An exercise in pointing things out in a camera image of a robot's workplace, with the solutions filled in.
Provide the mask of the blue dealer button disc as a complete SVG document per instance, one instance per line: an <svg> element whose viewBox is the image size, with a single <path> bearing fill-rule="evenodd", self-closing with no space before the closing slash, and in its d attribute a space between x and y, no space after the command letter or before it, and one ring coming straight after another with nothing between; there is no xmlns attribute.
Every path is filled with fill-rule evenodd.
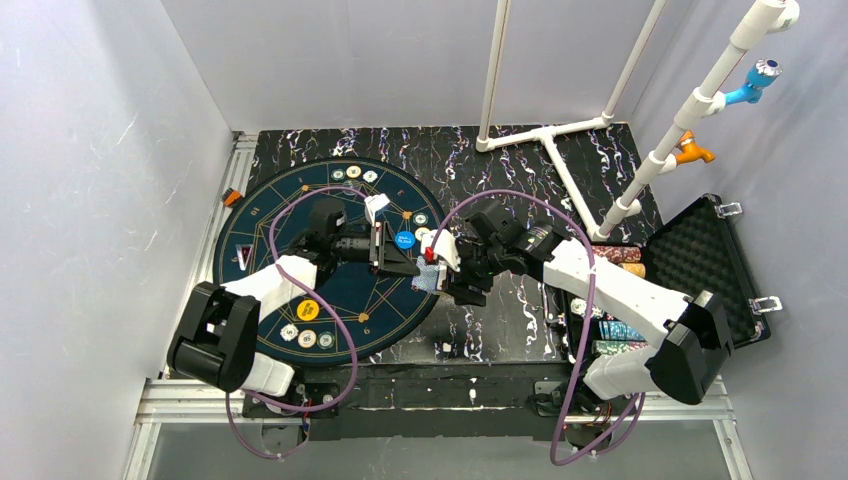
<svg viewBox="0 0 848 480"><path fill-rule="evenodd" d="M416 236L407 230L399 231L394 236L394 243L402 250L410 250L417 242Z"/></svg>

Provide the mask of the yellow chip mat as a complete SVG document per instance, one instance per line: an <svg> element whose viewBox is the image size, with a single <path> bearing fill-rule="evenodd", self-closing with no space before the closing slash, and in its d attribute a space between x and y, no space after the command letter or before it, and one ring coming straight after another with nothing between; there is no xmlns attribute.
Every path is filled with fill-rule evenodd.
<svg viewBox="0 0 848 480"><path fill-rule="evenodd" d="M421 241L423 237L430 232L430 229L427 227L419 227L415 230L414 235L418 241Z"/></svg>
<svg viewBox="0 0 848 480"><path fill-rule="evenodd" d="M310 349L316 345L317 335L313 330L303 330L297 337L297 343L302 349Z"/></svg>
<svg viewBox="0 0 848 480"><path fill-rule="evenodd" d="M346 168L345 174L349 179L359 179L362 175L362 169L358 165L350 165Z"/></svg>

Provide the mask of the playing card deck box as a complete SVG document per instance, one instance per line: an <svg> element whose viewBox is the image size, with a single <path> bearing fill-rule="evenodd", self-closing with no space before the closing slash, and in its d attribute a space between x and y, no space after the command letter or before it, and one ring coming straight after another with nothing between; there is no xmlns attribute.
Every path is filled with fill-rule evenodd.
<svg viewBox="0 0 848 480"><path fill-rule="evenodd" d="M436 294L443 290L447 267L441 263L428 263L423 256L416 259L419 274L412 278L412 286L421 291Z"/></svg>

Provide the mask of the green chip mat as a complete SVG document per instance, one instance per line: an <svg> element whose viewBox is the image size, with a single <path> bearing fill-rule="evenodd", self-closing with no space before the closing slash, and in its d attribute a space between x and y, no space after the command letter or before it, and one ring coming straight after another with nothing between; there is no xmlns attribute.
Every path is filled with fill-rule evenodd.
<svg viewBox="0 0 848 480"><path fill-rule="evenodd" d="M330 332L322 332L316 340L317 345L321 349L331 349L335 345L335 335Z"/></svg>
<svg viewBox="0 0 848 480"><path fill-rule="evenodd" d="M413 223L418 226L424 226L428 222L428 216L423 212L418 212L411 217Z"/></svg>
<svg viewBox="0 0 848 480"><path fill-rule="evenodd" d="M333 181L339 182L345 180L347 178L347 175L344 170L336 169L331 172L330 177Z"/></svg>

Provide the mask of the green chip mat top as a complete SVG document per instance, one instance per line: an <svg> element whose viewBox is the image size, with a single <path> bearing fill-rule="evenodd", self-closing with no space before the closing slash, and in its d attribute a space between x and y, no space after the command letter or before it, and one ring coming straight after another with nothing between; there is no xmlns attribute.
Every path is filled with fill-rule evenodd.
<svg viewBox="0 0 848 480"><path fill-rule="evenodd" d="M347 178L347 175L344 170L336 169L331 172L330 177L333 181L339 182L345 180Z"/></svg>

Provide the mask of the yellow chip mat top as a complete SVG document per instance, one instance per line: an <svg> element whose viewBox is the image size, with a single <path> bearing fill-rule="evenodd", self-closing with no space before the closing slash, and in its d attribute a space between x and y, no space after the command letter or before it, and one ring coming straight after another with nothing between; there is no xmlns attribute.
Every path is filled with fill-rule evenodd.
<svg viewBox="0 0 848 480"><path fill-rule="evenodd" d="M362 169L358 165L350 165L346 168L345 174L349 179L359 179L362 175Z"/></svg>

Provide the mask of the white chip mat top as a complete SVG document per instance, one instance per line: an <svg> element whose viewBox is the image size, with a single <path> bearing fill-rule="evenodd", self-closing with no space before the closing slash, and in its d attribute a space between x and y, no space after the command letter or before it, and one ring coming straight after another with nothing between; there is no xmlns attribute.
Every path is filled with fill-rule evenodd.
<svg viewBox="0 0 848 480"><path fill-rule="evenodd" d="M374 170L366 171L362 175L363 180L366 181L367 183L375 182L378 179L378 177L379 177L378 173Z"/></svg>

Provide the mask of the white chip mat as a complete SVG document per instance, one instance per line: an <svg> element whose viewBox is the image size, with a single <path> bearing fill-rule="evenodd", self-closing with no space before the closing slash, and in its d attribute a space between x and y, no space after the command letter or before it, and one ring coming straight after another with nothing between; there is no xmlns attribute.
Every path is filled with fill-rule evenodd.
<svg viewBox="0 0 848 480"><path fill-rule="evenodd" d="M378 177L379 177L378 173L374 170L366 171L362 175L363 180L366 181L367 183L375 182L378 179Z"/></svg>
<svg viewBox="0 0 848 480"><path fill-rule="evenodd" d="M299 336L299 329L294 324L288 324L280 329L279 334L283 341L290 342Z"/></svg>

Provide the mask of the yellow dealer button disc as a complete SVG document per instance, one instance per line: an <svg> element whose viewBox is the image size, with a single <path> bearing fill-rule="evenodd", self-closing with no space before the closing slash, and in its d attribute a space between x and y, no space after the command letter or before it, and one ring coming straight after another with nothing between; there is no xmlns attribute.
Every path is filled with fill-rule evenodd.
<svg viewBox="0 0 848 480"><path fill-rule="evenodd" d="M296 315L300 321L314 321L321 313L320 305L312 299L301 301L296 308Z"/></svg>

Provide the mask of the green chip mat bottom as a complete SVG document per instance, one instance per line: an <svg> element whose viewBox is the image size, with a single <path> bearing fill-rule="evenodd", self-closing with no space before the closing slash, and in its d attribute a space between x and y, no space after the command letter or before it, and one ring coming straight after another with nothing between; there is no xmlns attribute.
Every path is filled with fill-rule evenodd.
<svg viewBox="0 0 848 480"><path fill-rule="evenodd" d="M331 349L335 345L335 335L330 332L322 332L316 340L317 345L321 349Z"/></svg>

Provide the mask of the yellow chip mat bottom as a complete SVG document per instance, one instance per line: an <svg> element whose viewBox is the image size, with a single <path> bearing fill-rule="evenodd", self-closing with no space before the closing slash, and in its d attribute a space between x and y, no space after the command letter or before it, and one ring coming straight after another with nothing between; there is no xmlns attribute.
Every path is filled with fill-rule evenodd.
<svg viewBox="0 0 848 480"><path fill-rule="evenodd" d="M316 345L317 335L313 330L303 330L297 337L297 343L302 349L310 349Z"/></svg>

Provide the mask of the white chip mat bottom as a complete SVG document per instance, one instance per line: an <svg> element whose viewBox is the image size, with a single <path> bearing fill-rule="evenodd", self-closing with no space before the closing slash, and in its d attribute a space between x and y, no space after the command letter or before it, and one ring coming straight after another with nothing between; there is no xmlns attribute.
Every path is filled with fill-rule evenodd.
<svg viewBox="0 0 848 480"><path fill-rule="evenodd" d="M299 329L294 324L288 324L280 329L279 334L283 341L290 342L299 336Z"/></svg>

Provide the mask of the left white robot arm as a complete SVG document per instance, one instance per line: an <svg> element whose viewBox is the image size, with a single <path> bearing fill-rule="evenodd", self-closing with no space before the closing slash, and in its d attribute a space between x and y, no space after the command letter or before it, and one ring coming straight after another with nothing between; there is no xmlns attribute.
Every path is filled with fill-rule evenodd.
<svg viewBox="0 0 848 480"><path fill-rule="evenodd" d="M342 333L351 359L358 355L352 335L335 309L320 295L341 262L363 263L386 277L412 277L419 268L385 235L378 215L390 204L384 194L364 199L366 233L346 226L345 204L329 197L311 209L308 226L271 265L223 285L195 285L169 345L166 364L182 375L225 393L244 390L283 397L294 369L256 350L258 327L269 314L307 295L331 315Z"/></svg>

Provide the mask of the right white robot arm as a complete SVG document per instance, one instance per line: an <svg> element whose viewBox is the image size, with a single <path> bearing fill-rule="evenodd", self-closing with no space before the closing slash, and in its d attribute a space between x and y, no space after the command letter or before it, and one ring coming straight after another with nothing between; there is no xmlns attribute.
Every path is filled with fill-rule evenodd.
<svg viewBox="0 0 848 480"><path fill-rule="evenodd" d="M649 282L597 256L586 235L556 224L526 227L484 194L484 206L465 219L469 235L445 224L422 239L422 255L440 268L437 291L458 305L482 306L494 278L509 271L584 299L634 328L646 346L600 355L573 377L602 400L661 392L687 405L700 403L733 352L720 300L709 291L692 297Z"/></svg>

